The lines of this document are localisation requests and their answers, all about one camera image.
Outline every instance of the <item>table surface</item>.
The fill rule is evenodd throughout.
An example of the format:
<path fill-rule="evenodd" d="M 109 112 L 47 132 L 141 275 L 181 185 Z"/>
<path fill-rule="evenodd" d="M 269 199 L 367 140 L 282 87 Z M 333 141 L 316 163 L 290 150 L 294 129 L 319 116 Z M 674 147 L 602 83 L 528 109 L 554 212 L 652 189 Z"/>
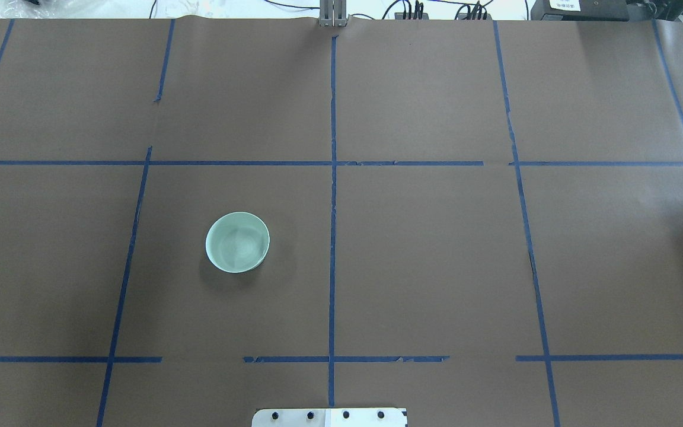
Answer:
<path fill-rule="evenodd" d="M 0 425 L 326 406 L 683 425 L 683 24 L 0 20 Z"/>

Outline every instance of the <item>sticker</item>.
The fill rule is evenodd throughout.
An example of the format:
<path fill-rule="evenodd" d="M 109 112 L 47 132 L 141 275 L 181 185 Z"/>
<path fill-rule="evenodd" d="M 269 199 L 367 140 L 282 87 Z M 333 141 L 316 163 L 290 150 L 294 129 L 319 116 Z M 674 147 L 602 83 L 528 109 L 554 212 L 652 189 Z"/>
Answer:
<path fill-rule="evenodd" d="M 579 5 L 578 0 L 550 0 L 550 8 L 559 11 L 581 12 L 581 5 Z"/>

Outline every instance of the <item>bowl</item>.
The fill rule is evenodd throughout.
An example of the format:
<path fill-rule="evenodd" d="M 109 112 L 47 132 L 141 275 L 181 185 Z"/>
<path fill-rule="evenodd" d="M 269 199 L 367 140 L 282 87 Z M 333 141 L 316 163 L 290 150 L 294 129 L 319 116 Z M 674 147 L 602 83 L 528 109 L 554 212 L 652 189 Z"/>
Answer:
<path fill-rule="evenodd" d="M 262 219 L 249 212 L 232 212 L 209 227 L 207 257 L 226 273 L 244 273 L 260 265 L 268 254 L 270 234 Z"/>

